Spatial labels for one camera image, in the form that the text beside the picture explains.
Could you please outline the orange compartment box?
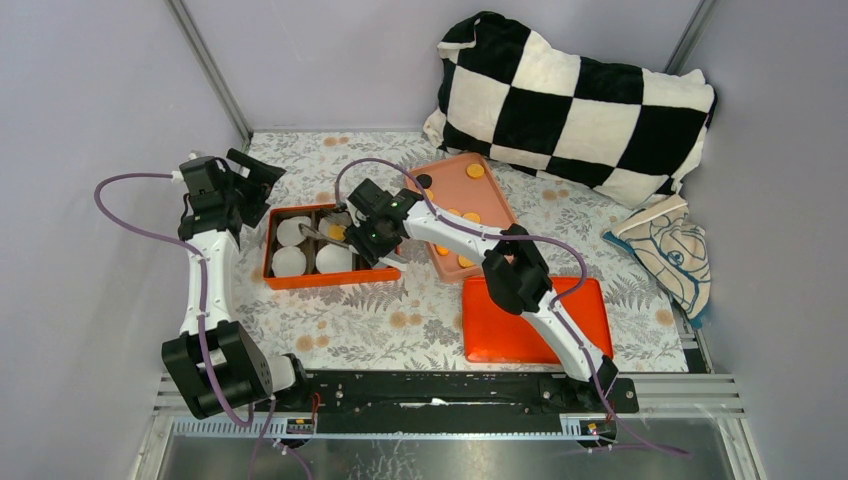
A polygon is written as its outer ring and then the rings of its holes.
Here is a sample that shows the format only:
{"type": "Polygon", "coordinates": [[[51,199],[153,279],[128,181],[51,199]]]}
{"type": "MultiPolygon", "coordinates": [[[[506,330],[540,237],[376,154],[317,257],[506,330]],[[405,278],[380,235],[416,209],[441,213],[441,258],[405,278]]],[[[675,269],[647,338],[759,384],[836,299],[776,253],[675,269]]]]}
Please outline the orange compartment box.
{"type": "Polygon", "coordinates": [[[295,207],[280,207],[271,211],[266,234],[266,248],[263,258],[263,279],[274,290],[336,286],[355,283],[393,281],[400,278],[401,273],[395,268],[372,269],[367,264],[358,263],[351,272],[320,274],[315,268],[315,256],[320,243],[313,238],[307,238],[299,246],[307,258],[306,272],[298,277],[276,278],[271,271],[271,257],[281,248],[276,240],[276,228],[281,220],[295,216],[308,216],[312,227],[318,229],[319,219],[323,215],[333,213],[329,204],[304,205],[295,207]]]}

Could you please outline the pink cookie tray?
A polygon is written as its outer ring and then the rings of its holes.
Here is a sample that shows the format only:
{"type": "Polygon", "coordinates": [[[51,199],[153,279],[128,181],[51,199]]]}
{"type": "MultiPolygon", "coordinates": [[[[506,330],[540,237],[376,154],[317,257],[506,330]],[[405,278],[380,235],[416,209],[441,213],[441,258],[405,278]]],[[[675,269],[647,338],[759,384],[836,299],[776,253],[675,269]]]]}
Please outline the pink cookie tray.
{"type": "Polygon", "coordinates": [[[456,209],[462,215],[475,212],[483,225],[504,230],[517,223],[494,173],[484,157],[477,153],[465,153],[410,170],[416,177],[429,174],[433,184],[429,188],[434,194],[435,205],[443,209],[456,209]],[[485,169],[480,179],[471,179],[465,169],[469,164],[479,163],[485,169]]]}

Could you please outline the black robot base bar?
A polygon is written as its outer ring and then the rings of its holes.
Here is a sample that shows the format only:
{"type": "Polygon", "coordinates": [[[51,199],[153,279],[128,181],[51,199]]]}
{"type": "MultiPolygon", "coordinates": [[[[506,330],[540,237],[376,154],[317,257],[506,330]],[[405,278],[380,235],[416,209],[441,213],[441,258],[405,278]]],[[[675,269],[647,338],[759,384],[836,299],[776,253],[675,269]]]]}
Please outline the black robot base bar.
{"type": "Polygon", "coordinates": [[[302,414],[320,434],[547,434],[563,414],[635,414],[631,379],[606,398],[562,374],[311,370],[278,395],[278,414],[302,414]]]}

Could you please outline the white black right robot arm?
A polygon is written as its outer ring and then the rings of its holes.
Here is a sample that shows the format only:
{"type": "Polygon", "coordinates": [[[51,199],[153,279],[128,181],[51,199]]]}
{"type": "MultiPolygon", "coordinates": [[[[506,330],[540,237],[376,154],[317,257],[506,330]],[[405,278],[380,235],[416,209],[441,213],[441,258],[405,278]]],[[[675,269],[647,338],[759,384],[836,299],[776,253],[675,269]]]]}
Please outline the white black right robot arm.
{"type": "Polygon", "coordinates": [[[482,269],[491,300],[524,318],[576,380],[573,396],[579,407],[597,412],[612,400],[618,369],[567,313],[537,247],[542,237],[517,224],[499,229],[475,223],[422,194],[408,189],[392,194],[369,179],[344,203],[353,221],[346,240],[370,265],[402,268],[396,249],[404,240],[428,242],[466,258],[482,269]]]}

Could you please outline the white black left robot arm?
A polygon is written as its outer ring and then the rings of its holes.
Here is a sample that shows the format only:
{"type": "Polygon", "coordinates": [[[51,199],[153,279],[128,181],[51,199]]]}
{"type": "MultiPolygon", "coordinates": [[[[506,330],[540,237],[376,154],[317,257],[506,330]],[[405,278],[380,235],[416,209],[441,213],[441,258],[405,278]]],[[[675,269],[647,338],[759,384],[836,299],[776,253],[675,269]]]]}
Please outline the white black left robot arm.
{"type": "Polygon", "coordinates": [[[189,259],[188,302],[179,335],[161,356],[188,410],[197,419],[272,398],[288,411],[309,401],[310,385],[293,354],[267,358],[236,319],[235,263],[243,227],[255,227],[284,169],[231,149],[179,166],[187,192],[177,238],[189,259]]]}

